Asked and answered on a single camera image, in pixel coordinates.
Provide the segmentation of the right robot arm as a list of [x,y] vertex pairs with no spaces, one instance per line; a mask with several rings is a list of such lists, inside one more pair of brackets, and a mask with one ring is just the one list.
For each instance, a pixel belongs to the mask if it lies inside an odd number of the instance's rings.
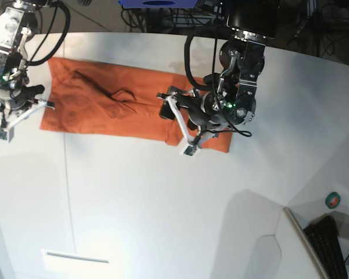
[[[65,15],[65,25],[58,42],[49,54],[39,60],[35,56],[45,44],[44,37],[33,54],[29,55],[25,44],[40,30],[36,12],[42,8],[61,10]],[[10,1],[0,14],[0,103],[9,111],[21,110],[33,102],[43,89],[27,86],[27,69],[47,62],[59,49],[70,27],[70,12],[62,1]]]

